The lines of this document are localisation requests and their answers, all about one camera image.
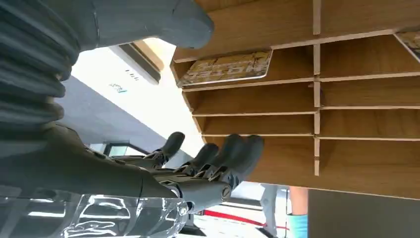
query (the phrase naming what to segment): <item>wooden shelf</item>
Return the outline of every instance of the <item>wooden shelf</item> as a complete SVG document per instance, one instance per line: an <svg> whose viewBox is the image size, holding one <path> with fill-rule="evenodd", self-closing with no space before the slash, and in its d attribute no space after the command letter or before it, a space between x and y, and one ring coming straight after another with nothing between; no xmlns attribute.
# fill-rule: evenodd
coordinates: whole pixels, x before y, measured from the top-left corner
<svg viewBox="0 0 420 238"><path fill-rule="evenodd" d="M196 117L313 114L309 83L184 92Z"/></svg>
<svg viewBox="0 0 420 238"><path fill-rule="evenodd" d="M321 45L321 82L420 75L420 64L392 36Z"/></svg>
<svg viewBox="0 0 420 238"><path fill-rule="evenodd" d="M264 78L183 87L204 141L264 137L247 180L420 200L420 63L393 36L419 26L420 1L198 1L214 35L176 49L175 78L274 49Z"/></svg>
<svg viewBox="0 0 420 238"><path fill-rule="evenodd" d="M322 112L320 139L420 140L420 110Z"/></svg>
<svg viewBox="0 0 420 238"><path fill-rule="evenodd" d="M281 49L393 34L395 29L420 22L417 0L324 0L322 31L314 36L312 1L241 3L235 1L224 9L219 9L220 5L209 8L219 9L209 13L215 25L212 39L201 49L177 49L175 62L249 49Z"/></svg>
<svg viewBox="0 0 420 238"><path fill-rule="evenodd" d="M198 119L203 136L228 136L236 133L312 137L314 129L312 115L200 117Z"/></svg>
<svg viewBox="0 0 420 238"><path fill-rule="evenodd" d="M420 109L420 76L326 82L323 110Z"/></svg>
<svg viewBox="0 0 420 238"><path fill-rule="evenodd" d="M268 74L264 78L191 85L184 86L182 89L185 92L191 92L282 83L312 82L314 80L312 57L312 53L308 54L307 47L275 50L271 58Z"/></svg>

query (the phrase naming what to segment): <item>robotic hand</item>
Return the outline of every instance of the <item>robotic hand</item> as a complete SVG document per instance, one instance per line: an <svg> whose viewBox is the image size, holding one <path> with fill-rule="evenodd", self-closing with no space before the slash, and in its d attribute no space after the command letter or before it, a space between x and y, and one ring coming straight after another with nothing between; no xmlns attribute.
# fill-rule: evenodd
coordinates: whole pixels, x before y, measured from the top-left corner
<svg viewBox="0 0 420 238"><path fill-rule="evenodd" d="M213 23L191 0L0 0L0 237L172 237L226 200L262 151L257 136L205 145L162 169L183 135L144 157L108 158L54 121L81 51L159 37L199 48Z"/></svg>

